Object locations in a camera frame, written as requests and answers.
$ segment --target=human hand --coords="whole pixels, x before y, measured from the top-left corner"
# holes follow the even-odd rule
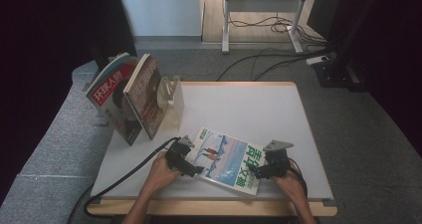
[[[168,168],[165,152],[161,151],[153,161],[142,189],[154,193],[172,183],[180,174],[180,171],[172,171]]]
[[[293,161],[290,161],[290,163],[291,167],[299,172],[295,166],[295,163]],[[277,184],[279,189],[286,195],[286,197],[289,198],[289,200],[294,204],[307,201],[304,188],[302,187],[299,178],[291,171],[288,170],[285,175],[273,176],[271,179]]]
[[[299,173],[293,161],[291,161],[291,167]],[[307,201],[307,196],[305,195],[300,179],[290,170],[281,177],[273,176],[271,179],[273,179],[279,189],[295,206],[299,222],[301,224],[316,224],[316,220],[313,218],[310,204]]]

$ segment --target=power strip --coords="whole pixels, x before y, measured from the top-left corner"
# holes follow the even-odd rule
[[[329,58],[326,57],[326,56],[320,56],[320,57],[310,58],[310,59],[307,59],[307,65],[310,66],[310,65],[313,65],[313,64],[326,62],[328,60],[329,60]]]

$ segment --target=wooden table edge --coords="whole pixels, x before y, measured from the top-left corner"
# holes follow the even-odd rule
[[[88,211],[95,215],[124,215],[134,199],[103,198],[91,204]],[[313,216],[334,216],[336,206],[323,201],[310,201]],[[150,215],[204,216],[296,216],[293,204],[286,200],[151,200]]]

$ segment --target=black cable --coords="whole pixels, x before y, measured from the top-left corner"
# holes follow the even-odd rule
[[[287,29],[287,26],[290,26],[293,22],[290,21],[290,20],[287,20],[285,18],[279,17],[278,14],[279,13],[277,13],[276,17],[269,17],[269,18],[266,18],[266,19],[259,21],[259,22],[256,22],[256,23],[246,23],[246,22],[243,22],[243,21],[232,20],[230,14],[229,14],[229,20],[230,20],[229,23],[231,23],[234,27],[239,27],[239,28],[242,28],[242,27],[270,27],[272,32],[277,32],[277,33],[289,32],[289,30]],[[277,21],[272,23],[272,24],[262,24],[262,23],[267,22],[271,19],[277,19]],[[278,26],[283,26],[284,29],[279,30]],[[325,46],[325,44],[326,44],[326,40],[324,38],[309,35],[301,25],[297,26],[297,32],[300,35],[301,39],[303,41],[305,41],[306,43],[318,44],[320,46]]]
[[[256,82],[260,77],[262,77],[264,74],[266,74],[269,71],[272,71],[272,70],[274,70],[276,68],[279,68],[279,67],[287,67],[288,65],[290,65],[290,64],[292,64],[294,62],[303,60],[303,59],[304,58],[297,58],[297,59],[293,59],[293,60],[288,60],[288,61],[282,61],[282,62],[275,63],[274,65],[272,65],[270,68],[268,68],[264,72],[262,72],[262,73],[258,74],[257,76],[255,76],[255,79],[253,81]]]
[[[153,156],[155,156],[156,153],[158,153],[161,149],[163,149],[170,141],[173,140],[178,140],[180,139],[180,137],[172,137],[171,139],[169,139],[168,141],[166,141],[164,144],[162,144],[159,148],[157,148],[152,154],[150,154],[143,162],[141,162],[136,168],[134,168],[132,171],[130,171],[128,174],[126,174],[124,177],[122,177],[121,179],[119,179],[117,182],[115,182],[114,184],[112,184],[110,187],[106,188],[104,191],[101,191],[100,193],[98,193],[97,195],[93,196],[92,198],[90,198],[84,205],[84,211],[85,214],[87,214],[88,216],[91,217],[106,217],[108,218],[108,216],[103,216],[103,215],[94,215],[91,214],[88,211],[88,206],[91,204],[91,202],[93,202],[94,200],[96,200],[97,198],[103,196],[104,194],[108,193],[109,191],[111,191],[112,189],[114,189],[115,187],[117,187],[119,184],[121,184],[122,182],[124,182],[126,179],[128,179],[130,176],[132,176],[134,173],[136,173],[138,170],[141,169],[141,167],[143,167]]]
[[[308,197],[308,186],[307,183],[304,180],[304,176],[302,175],[301,169],[299,168],[298,164],[291,158],[289,158],[295,166],[298,168],[298,170],[295,170],[291,166],[289,167],[289,171],[292,172],[294,175],[296,175],[299,179],[299,183],[301,184],[302,188],[304,189],[305,197]]]
[[[78,199],[78,201],[77,201],[77,203],[75,204],[75,206],[74,206],[74,209],[72,209],[72,212],[71,212],[71,215],[69,215],[69,217],[68,217],[68,224],[71,224],[72,223],[72,221],[73,221],[73,219],[74,219],[74,215],[75,215],[75,212],[77,211],[77,208],[79,207],[79,205],[81,205],[81,202],[82,202],[82,199],[84,198],[84,196],[88,193],[88,191],[91,189],[91,188],[93,188],[94,187],[94,183],[93,184],[91,184],[88,188],[87,188],[87,190],[85,190],[84,191],[84,193],[81,195],[81,197]]]
[[[257,61],[258,61],[258,58],[259,57],[261,57],[261,55],[265,52],[265,51],[269,51],[269,50],[275,50],[275,51],[278,51],[278,52],[288,52],[288,51],[284,51],[284,50],[279,50],[279,49],[276,49],[276,48],[266,48],[266,49],[264,49],[264,50],[262,50],[258,55],[257,55],[257,57],[255,58],[255,60],[254,60],[254,62],[252,63],[252,68],[251,68],[251,82],[252,81],[254,81],[254,70],[255,70],[255,64],[257,63]]]
[[[297,61],[300,61],[300,60],[303,60],[303,59],[307,59],[307,58],[310,58],[310,57],[313,57],[313,56],[317,56],[317,55],[322,55],[322,54],[326,54],[326,53],[328,53],[328,52],[330,52],[330,51],[332,51],[332,48],[325,48],[325,49],[322,49],[322,50],[320,50],[320,51],[316,51],[316,52],[313,52],[313,53],[308,53],[308,54],[292,54],[292,55],[280,55],[280,54],[268,54],[268,55],[263,55],[263,54],[261,54],[261,55],[254,55],[254,56],[249,56],[249,57],[245,57],[245,58],[242,58],[242,59],[240,59],[240,60],[238,60],[238,61],[236,61],[236,62],[234,62],[233,64],[231,64],[228,68],[226,68],[224,71],[223,71],[223,73],[217,78],[217,80],[216,80],[216,82],[219,82],[220,81],[220,79],[231,69],[231,68],[233,68],[235,65],[237,65],[237,64],[239,64],[240,62],[243,62],[243,61],[245,61],[245,60],[248,60],[248,59],[251,59],[251,58],[257,58],[257,57],[296,57],[296,59],[292,59],[292,60],[288,60],[288,61],[282,61],[282,62],[279,62],[279,63],[276,63],[276,64],[274,64],[274,65],[272,65],[270,68],[268,68],[266,71],[264,71],[264,72],[262,72],[262,73],[260,73],[259,75],[257,75],[256,76],[256,78],[255,78],[255,80],[254,81],[257,81],[261,76],[263,76],[266,72],[269,72],[269,71],[271,71],[271,70],[273,70],[273,69],[275,69],[275,68],[277,68],[278,67],[278,65],[281,65],[281,64],[286,64],[286,63],[293,63],[293,62],[297,62]]]
[[[168,143],[170,143],[171,141],[174,140],[178,140],[180,139],[180,137],[172,137],[171,139],[169,139],[168,141],[166,141],[164,144],[162,144],[159,148],[157,148],[152,154],[150,154],[143,162],[141,162],[136,168],[134,168],[132,171],[130,171],[128,174],[126,174],[124,177],[122,177],[121,179],[119,179],[117,182],[115,182],[114,184],[112,184],[111,186],[109,186],[108,188],[106,188],[105,190],[101,191],[100,193],[98,193],[97,195],[91,197],[84,205],[84,212],[85,214],[87,214],[88,216],[91,217],[97,217],[97,218],[111,218],[110,216],[105,216],[105,215],[94,215],[91,214],[88,211],[88,206],[97,198],[103,196],[104,194],[108,193],[109,191],[111,191],[112,189],[114,189],[115,187],[117,187],[119,184],[121,184],[122,182],[124,182],[126,179],[128,179],[130,176],[132,176],[134,173],[136,173],[138,170],[140,170],[156,153],[158,153],[161,149],[165,148]],[[89,188],[87,188],[87,190],[85,190],[85,192],[81,195],[81,197],[79,198],[78,202],[75,204],[74,209],[71,212],[71,215],[68,218],[68,224],[72,223],[73,217],[75,215],[76,209],[77,207],[81,204],[82,199],[84,198],[84,196],[88,193],[88,191],[94,187],[94,184],[92,184]]]

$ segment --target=open book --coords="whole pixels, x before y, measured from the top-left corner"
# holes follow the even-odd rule
[[[166,105],[157,102],[160,81],[156,60],[149,54],[138,59],[124,53],[99,73],[86,96],[132,145],[142,127],[153,139],[164,118]]]
[[[247,165],[264,164],[261,146],[204,127],[193,143],[195,147],[186,160],[194,166],[204,167],[199,177],[237,191],[257,194],[260,180],[251,175]]]

